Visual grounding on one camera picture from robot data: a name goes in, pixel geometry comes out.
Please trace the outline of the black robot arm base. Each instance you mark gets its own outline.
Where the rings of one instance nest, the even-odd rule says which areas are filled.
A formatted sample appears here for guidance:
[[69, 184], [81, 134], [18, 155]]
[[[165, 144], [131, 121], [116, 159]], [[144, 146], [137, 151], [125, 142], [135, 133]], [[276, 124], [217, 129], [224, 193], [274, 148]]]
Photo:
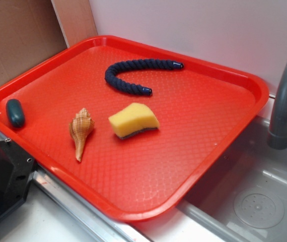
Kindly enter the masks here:
[[0, 220], [25, 203], [35, 165], [16, 142], [0, 141]]

